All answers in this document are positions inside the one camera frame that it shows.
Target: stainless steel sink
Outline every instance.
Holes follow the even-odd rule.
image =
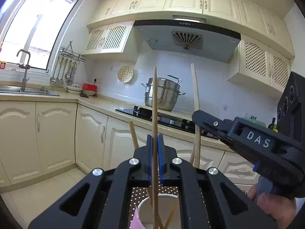
[[[4,86],[0,85],[0,93],[14,93],[14,94],[29,94],[29,95],[53,95],[59,96],[56,93],[45,89],[44,87],[41,88],[25,88],[22,90],[21,87],[18,86]]]

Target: pot handle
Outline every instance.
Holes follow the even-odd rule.
[[[172,76],[172,75],[167,75],[167,76],[172,77],[172,78],[174,78],[174,79],[177,79],[177,80],[178,80],[177,84],[179,84],[179,83],[182,82],[182,79],[180,79],[180,78],[174,77],[174,76]]]

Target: human hand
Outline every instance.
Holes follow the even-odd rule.
[[[248,197],[254,200],[257,192],[257,184],[249,190]],[[270,214],[277,222],[279,229],[286,229],[295,217],[295,199],[262,193],[258,196],[256,204],[266,213]]]

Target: white wall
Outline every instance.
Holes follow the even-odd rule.
[[[89,30],[87,24],[96,7],[100,4],[101,0],[84,0],[72,19],[64,38],[61,42],[62,47],[68,47],[70,41],[72,41],[73,51],[81,53],[83,50],[83,45],[89,35]],[[91,76],[91,71],[93,69],[93,62],[91,60],[85,63],[80,63],[77,67],[74,82],[78,84],[83,84],[89,82],[89,77]],[[40,84],[40,85],[50,85],[50,76],[31,73],[28,71],[27,77],[30,78],[29,83]],[[23,71],[11,71],[11,70],[1,70],[0,71],[0,81],[14,81],[22,82],[24,76]]]
[[[300,9],[294,4],[284,18],[295,58],[290,61],[291,70],[305,77],[305,18]]]
[[[228,64],[188,54],[152,50],[146,42],[142,44],[136,64],[98,62],[91,79],[101,79],[101,84],[97,84],[100,94],[144,104],[145,88],[141,83],[147,83],[153,76],[153,67],[156,66],[158,77],[166,78],[170,74],[183,80],[180,92],[186,92],[186,95],[178,97],[174,109],[193,112],[191,63],[196,68],[202,110],[221,119],[242,117],[247,112],[267,125],[271,123],[272,117],[276,115],[277,101],[228,82]],[[124,84],[117,78],[118,69],[123,65],[131,65],[137,72],[131,84]]]

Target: metal screw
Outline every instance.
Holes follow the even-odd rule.
[[[100,176],[102,173],[103,173],[103,170],[102,170],[102,169],[99,169],[99,168],[94,169],[94,170],[92,171],[92,174],[94,174],[95,176]]]
[[[140,161],[137,158],[131,158],[129,160],[129,163],[132,165],[137,165]]]
[[[178,157],[175,157],[175,158],[173,158],[172,163],[173,164],[181,164],[182,163],[182,159],[178,158]]]
[[[218,169],[212,167],[212,168],[209,168],[208,172],[209,172],[211,175],[217,175],[217,174],[218,174]]]

